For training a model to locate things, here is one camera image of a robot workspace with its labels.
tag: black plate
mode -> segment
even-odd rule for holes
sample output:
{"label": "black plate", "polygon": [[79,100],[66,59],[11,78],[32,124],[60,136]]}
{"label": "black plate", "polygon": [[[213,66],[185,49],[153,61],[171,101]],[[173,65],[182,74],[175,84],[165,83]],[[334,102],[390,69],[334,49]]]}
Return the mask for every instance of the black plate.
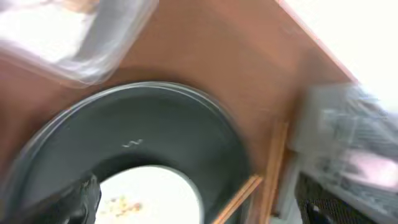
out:
{"label": "black plate", "polygon": [[239,136],[205,94],[173,83],[128,84],[79,102],[27,143],[2,191],[5,215],[48,197],[89,170],[102,181],[148,164],[177,169],[193,181],[203,200],[205,223],[251,173]]}

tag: black round tray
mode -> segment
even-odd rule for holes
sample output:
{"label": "black round tray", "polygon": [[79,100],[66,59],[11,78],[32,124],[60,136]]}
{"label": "black round tray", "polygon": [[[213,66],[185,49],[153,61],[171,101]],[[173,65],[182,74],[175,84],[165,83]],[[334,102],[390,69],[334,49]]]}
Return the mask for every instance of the black round tray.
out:
{"label": "black round tray", "polygon": [[3,216],[90,170],[102,181],[124,169],[155,164],[193,181],[209,223],[251,173],[229,122],[204,93],[174,83],[133,83],[97,93],[60,113],[25,145],[0,195]]}

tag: brown table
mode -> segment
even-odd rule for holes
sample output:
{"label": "brown table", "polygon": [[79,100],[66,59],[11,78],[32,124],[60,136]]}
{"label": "brown table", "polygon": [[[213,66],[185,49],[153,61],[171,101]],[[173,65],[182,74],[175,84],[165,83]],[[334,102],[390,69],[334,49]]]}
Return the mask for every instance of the brown table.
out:
{"label": "brown table", "polygon": [[70,88],[0,60],[0,173],[25,142],[80,99],[122,83],[179,82],[218,99],[265,172],[271,124],[300,92],[347,76],[272,0],[163,0],[114,75]]}

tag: wooden table surface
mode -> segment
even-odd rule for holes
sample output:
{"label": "wooden table surface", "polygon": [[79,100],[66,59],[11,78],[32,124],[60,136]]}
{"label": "wooden table surface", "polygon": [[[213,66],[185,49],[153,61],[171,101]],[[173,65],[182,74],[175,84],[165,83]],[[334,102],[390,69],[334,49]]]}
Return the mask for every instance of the wooden table surface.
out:
{"label": "wooden table surface", "polygon": [[0,68],[0,174],[61,110],[141,80],[179,82],[213,95],[264,172],[272,122],[292,117],[306,86],[348,80],[271,0],[162,0],[119,69],[100,85],[70,88],[5,60]]}

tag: white squiggle mark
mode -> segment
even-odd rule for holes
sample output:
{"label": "white squiggle mark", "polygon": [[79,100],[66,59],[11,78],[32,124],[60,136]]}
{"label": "white squiggle mark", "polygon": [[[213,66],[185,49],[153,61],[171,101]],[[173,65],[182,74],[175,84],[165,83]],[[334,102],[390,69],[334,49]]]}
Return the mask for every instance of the white squiggle mark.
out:
{"label": "white squiggle mark", "polygon": [[138,146],[143,142],[142,139],[138,139],[137,141],[129,141],[128,144],[122,145],[123,147],[131,147],[131,146]]}

